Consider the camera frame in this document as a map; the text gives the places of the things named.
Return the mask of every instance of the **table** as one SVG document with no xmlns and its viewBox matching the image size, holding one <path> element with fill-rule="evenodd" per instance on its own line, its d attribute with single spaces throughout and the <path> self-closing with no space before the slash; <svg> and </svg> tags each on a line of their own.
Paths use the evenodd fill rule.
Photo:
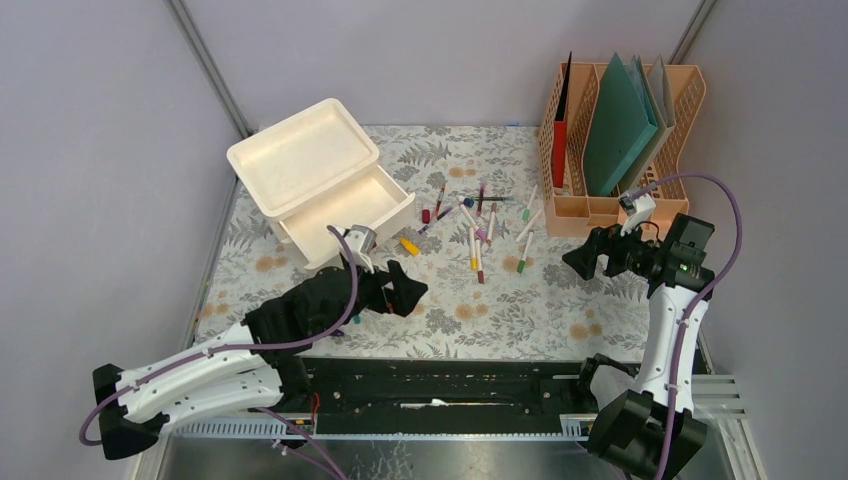
<svg viewBox="0 0 848 480">
<path fill-rule="evenodd" d="M 476 196 L 483 180 L 487 194 L 513 195 L 518 201 L 498 205 L 495 239 L 483 255 L 484 285 L 470 269 L 460 212 L 452 212 L 424 236 L 417 234 L 422 224 L 416 219 L 372 255 L 378 265 L 398 259 L 411 278 L 429 284 L 415 312 L 402 318 L 364 311 L 360 324 L 343 328 L 344 337 L 316 342 L 305 354 L 582 361 L 600 352 L 641 361 L 648 331 L 643 279 L 627 273 L 584 282 L 561 256 L 585 239 L 548 237 L 544 216 L 533 229 L 527 267 L 521 275 L 516 272 L 523 246 L 515 237 L 525 225 L 521 217 L 530 191 L 540 181 L 536 128 L 380 126 L 365 131 L 380 149 L 383 168 L 416 194 L 419 212 L 435 206 L 443 182 L 446 204 L 457 193 Z M 537 198 L 533 212 L 542 203 Z M 400 236 L 418 245 L 421 254 L 407 253 Z M 198 314 L 195 342 L 308 278 L 308 272 L 297 268 L 305 263 L 296 247 L 277 241 L 240 187 Z"/>
</svg>

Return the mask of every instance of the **floral pattern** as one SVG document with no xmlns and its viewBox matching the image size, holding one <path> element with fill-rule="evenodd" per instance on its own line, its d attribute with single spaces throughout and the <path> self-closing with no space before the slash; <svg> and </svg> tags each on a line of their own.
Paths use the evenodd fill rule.
<svg viewBox="0 0 848 480">
<path fill-rule="evenodd" d="M 418 210 L 435 206 L 447 183 L 445 204 L 457 194 L 476 196 L 485 181 L 489 195 L 512 195 L 498 205 L 490 249 L 484 249 L 485 284 L 471 271 L 462 214 L 451 212 L 424 235 L 415 222 L 400 236 L 420 249 L 412 257 L 397 239 L 372 254 L 378 265 L 401 262 L 408 275 L 430 289 L 407 318 L 361 314 L 345 336 L 317 342 L 308 355 L 536 359 L 582 361 L 604 353 L 641 360 L 648 330 L 647 285 L 630 274 L 597 275 L 584 282 L 562 263 L 562 254 L 584 239 L 550 238 L 544 217 L 533 231 L 523 274 L 516 272 L 524 246 L 527 197 L 539 183 L 536 129 L 524 127 L 365 127 L 378 145 L 380 164 L 408 192 Z M 532 205 L 542 208 L 542 200 Z M 489 205 L 481 226 L 488 226 Z M 311 274 L 296 247 L 281 244 L 259 209 L 240 188 L 195 334 L 204 341 L 243 318 L 263 301 L 281 295 Z"/>
</svg>

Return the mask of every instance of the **wall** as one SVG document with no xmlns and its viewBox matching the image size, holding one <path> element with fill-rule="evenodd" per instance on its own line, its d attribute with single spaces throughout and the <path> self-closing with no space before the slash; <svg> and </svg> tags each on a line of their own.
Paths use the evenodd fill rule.
<svg viewBox="0 0 848 480">
<path fill-rule="evenodd" d="M 91 371 L 179 348 L 237 138 L 164 2 L 2 2 L 0 68 L 0 478 L 119 479 Z"/>
<path fill-rule="evenodd" d="M 552 62 L 668 56 L 699 2 L 186 3 L 258 127 L 327 97 L 362 124 L 538 125 Z"/>
<path fill-rule="evenodd" d="M 725 179 L 745 221 L 705 333 L 771 480 L 848 478 L 846 18 L 840 0 L 719 2 L 688 59 L 708 92 L 684 167 Z M 707 261 L 720 268 L 730 207 L 711 185 L 687 187 L 694 214 L 716 223 Z"/>
</svg>

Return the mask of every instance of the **robotic arm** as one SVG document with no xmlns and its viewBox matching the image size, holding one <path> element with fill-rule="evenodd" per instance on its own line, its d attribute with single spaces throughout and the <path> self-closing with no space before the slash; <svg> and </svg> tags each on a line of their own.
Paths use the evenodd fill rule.
<svg viewBox="0 0 848 480">
<path fill-rule="evenodd" d="M 356 269 L 357 294 L 344 319 L 363 309 L 409 315 L 427 285 L 406 276 L 400 264 L 375 268 L 368 252 L 374 231 L 353 226 L 343 240 L 355 264 L 326 267 L 278 298 L 247 313 L 244 320 L 215 338 L 151 365 L 122 370 L 112 364 L 93 372 L 98 404 L 127 390 L 100 412 L 103 452 L 109 460 L 135 455 L 159 436 L 184 423 L 246 408 L 271 407 L 284 397 L 305 395 L 309 379 L 296 353 L 311 348 L 302 340 L 325 332 L 345 316 Z M 294 348 L 269 349 L 292 343 Z M 156 378 L 151 372 L 164 369 Z"/>
<path fill-rule="evenodd" d="M 677 390 L 672 443 L 663 478 L 673 478 L 706 440 L 707 426 L 692 418 L 692 362 L 697 333 L 707 311 L 708 293 L 689 316 L 679 362 L 673 349 L 684 310 L 715 278 L 701 264 L 713 225 L 679 214 L 662 243 L 642 241 L 640 224 L 650 217 L 654 201 L 640 197 L 623 202 L 629 218 L 624 225 L 595 228 L 586 243 L 563 255 L 563 261 L 584 280 L 594 277 L 599 255 L 609 257 L 604 274 L 630 271 L 648 281 L 650 326 L 638 375 L 603 355 L 584 363 L 580 385 L 590 390 L 600 412 L 589 435 L 589 453 L 640 478 L 654 478 L 667 428 L 669 389 Z M 676 385 L 671 374 L 679 371 Z"/>
</svg>

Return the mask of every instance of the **white plastic container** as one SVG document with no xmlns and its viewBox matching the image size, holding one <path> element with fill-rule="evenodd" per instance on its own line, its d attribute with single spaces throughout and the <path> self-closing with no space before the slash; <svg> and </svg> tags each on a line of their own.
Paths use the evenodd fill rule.
<svg viewBox="0 0 848 480">
<path fill-rule="evenodd" d="M 338 254 L 327 225 L 365 225 L 377 242 L 414 218 L 407 194 L 377 164 L 380 152 L 338 100 L 330 98 L 227 150 L 259 210 L 282 242 L 294 243 L 308 270 Z"/>
</svg>

